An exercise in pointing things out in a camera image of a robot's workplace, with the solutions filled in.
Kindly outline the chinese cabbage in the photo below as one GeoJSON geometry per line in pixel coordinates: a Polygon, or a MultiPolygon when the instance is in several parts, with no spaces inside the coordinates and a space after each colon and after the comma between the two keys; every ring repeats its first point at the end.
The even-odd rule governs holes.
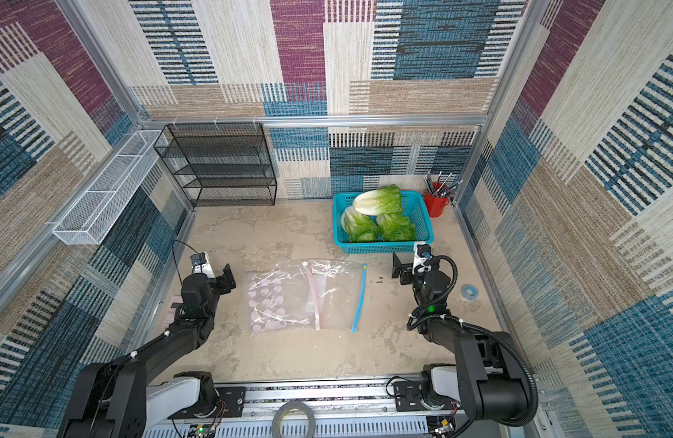
{"type": "Polygon", "coordinates": [[[352,205],[342,213],[340,225],[351,243],[375,242],[380,237],[377,224],[369,216],[359,213],[352,205]]]}
{"type": "Polygon", "coordinates": [[[411,219],[403,214],[384,214],[376,217],[381,237],[386,242],[414,241],[416,228],[411,219]]]}

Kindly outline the clear pink-zip lettuce bag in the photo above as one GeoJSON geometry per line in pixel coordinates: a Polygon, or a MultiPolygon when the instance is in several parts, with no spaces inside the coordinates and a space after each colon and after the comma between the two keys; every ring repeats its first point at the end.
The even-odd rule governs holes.
{"type": "Polygon", "coordinates": [[[329,263],[306,259],[276,264],[248,277],[246,295],[253,337],[269,331],[325,327],[329,263]]]}

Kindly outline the clear blue-zip bag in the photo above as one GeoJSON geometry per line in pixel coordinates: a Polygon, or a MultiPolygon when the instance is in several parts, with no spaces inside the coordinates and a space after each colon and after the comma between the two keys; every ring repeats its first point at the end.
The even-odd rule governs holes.
{"type": "Polygon", "coordinates": [[[307,281],[315,329],[356,333],[365,300],[368,265],[310,259],[300,268],[307,281]]]}

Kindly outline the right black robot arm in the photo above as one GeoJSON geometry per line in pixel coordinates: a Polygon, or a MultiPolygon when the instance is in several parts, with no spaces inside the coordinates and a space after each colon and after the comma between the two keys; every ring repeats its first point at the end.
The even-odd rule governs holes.
{"type": "Polygon", "coordinates": [[[447,255],[431,255],[429,246],[416,250],[407,264],[396,255],[391,275],[412,288],[416,307],[406,328],[455,356],[454,365],[423,367],[416,383],[394,381],[398,401],[429,410],[460,409],[466,423],[495,421],[520,427],[537,415],[537,382],[511,336],[464,321],[451,313],[448,297],[458,268],[447,255]]]}

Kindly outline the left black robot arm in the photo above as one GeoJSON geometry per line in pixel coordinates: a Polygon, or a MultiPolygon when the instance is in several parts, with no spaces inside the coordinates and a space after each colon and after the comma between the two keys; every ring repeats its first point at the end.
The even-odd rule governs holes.
{"type": "Polygon", "coordinates": [[[136,350],[79,374],[61,426],[61,437],[141,437],[178,412],[212,416],[220,396],[209,372],[183,372],[153,385],[162,372],[208,341],[219,299],[236,287],[230,266],[219,277],[194,268],[181,282],[182,303],[163,334],[136,350]]]}

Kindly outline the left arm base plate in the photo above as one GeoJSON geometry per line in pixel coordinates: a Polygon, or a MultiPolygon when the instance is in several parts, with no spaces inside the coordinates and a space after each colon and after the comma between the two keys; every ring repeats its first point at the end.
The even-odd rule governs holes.
{"type": "Polygon", "coordinates": [[[239,418],[245,408],[247,388],[244,386],[215,387],[216,396],[210,404],[185,408],[170,416],[172,420],[201,420],[220,418],[239,418]]]}

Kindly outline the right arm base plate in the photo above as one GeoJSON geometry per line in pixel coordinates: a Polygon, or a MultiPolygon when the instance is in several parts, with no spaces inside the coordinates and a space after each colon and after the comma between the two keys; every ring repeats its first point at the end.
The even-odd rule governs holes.
{"type": "Polygon", "coordinates": [[[387,395],[395,401],[397,412],[455,411],[460,402],[434,393],[425,394],[418,381],[395,379],[386,385],[387,395]]]}

